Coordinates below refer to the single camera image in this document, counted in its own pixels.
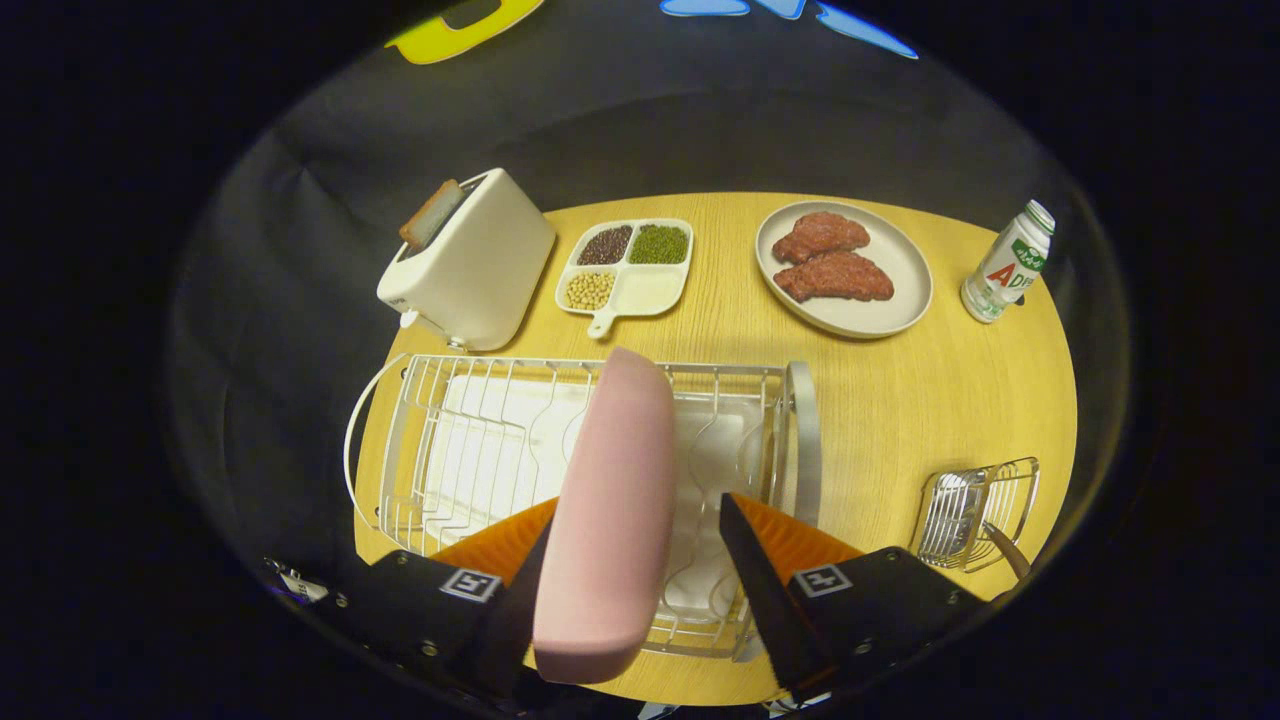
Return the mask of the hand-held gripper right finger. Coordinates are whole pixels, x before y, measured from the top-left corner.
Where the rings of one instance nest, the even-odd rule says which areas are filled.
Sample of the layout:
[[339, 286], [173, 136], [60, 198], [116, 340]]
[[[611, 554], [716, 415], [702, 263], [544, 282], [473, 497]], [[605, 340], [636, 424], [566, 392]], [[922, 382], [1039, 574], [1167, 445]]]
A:
[[863, 552], [735, 492], [719, 505], [719, 536], [771, 670], [796, 701], [864, 691], [987, 610], [905, 548]]

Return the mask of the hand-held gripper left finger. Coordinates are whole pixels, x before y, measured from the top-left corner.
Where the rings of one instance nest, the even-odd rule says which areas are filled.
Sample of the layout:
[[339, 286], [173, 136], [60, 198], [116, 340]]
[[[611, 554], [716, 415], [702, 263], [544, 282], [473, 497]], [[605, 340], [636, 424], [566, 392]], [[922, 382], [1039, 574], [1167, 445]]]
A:
[[557, 498], [430, 556], [388, 553], [333, 582], [325, 621], [429, 685], [506, 701], [525, 669]]

